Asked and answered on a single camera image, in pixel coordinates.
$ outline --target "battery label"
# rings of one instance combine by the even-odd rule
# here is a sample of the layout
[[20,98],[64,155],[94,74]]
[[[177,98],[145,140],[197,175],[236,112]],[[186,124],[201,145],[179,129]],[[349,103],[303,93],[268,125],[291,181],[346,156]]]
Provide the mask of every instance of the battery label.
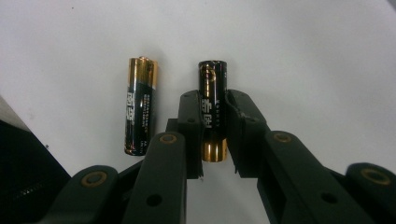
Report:
[[127,92],[125,147],[136,156],[146,154],[152,136],[154,94],[154,89],[141,83],[136,83],[136,91],[131,87]]

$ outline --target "battery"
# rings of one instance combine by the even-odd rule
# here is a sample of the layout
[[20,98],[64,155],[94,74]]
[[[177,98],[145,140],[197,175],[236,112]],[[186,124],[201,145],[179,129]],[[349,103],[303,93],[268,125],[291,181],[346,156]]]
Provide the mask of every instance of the battery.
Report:
[[223,161],[227,155],[225,134],[227,63],[203,61],[199,67],[199,92],[205,124],[202,144],[204,161]]
[[154,105],[158,64],[146,57],[129,60],[124,151],[146,155],[154,134]]

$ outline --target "circular hole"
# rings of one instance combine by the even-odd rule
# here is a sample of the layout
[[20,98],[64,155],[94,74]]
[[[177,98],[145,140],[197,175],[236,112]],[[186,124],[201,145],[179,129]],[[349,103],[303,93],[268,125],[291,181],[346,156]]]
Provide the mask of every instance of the circular hole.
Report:
[[389,185],[390,184],[390,179],[387,175],[385,175],[382,172],[379,172],[375,169],[372,168],[364,168],[361,170],[361,175],[364,176],[364,178],[379,184],[379,185]]
[[325,201],[326,203],[337,203],[337,197],[335,197],[333,194],[328,193],[328,192],[323,192],[320,194],[320,198]]
[[160,138],[160,141],[165,144],[172,144],[172,143],[176,142],[176,140],[177,140],[177,138],[172,134],[164,134]]
[[291,137],[285,133],[276,133],[274,134],[274,138],[276,141],[283,143],[288,143],[289,141],[291,141]]
[[148,204],[148,206],[151,206],[151,207],[155,207],[155,206],[160,205],[160,203],[162,201],[163,201],[163,198],[159,194],[151,194],[146,199],[146,203]]

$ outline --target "aa battery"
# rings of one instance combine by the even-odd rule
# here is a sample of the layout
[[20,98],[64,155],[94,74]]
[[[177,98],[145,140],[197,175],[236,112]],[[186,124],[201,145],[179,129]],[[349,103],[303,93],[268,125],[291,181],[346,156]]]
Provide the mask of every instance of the aa battery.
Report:
[[154,134],[158,64],[146,57],[129,61],[124,151],[144,156]]
[[199,67],[199,92],[205,124],[202,146],[204,161],[223,161],[227,155],[225,137],[227,63],[203,61]]

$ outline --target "screw hole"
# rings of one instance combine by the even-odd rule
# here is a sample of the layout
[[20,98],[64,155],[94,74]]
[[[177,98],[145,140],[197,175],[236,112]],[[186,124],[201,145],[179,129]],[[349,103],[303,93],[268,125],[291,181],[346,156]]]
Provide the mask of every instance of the screw hole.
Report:
[[337,197],[335,197],[333,194],[328,193],[328,192],[323,192],[320,194],[320,198],[325,201],[326,203],[337,203]]
[[150,196],[148,196],[148,198],[146,199],[146,203],[148,206],[151,207],[156,207],[158,205],[160,205],[160,203],[163,201],[163,198],[161,197],[161,195],[159,194],[151,194]]

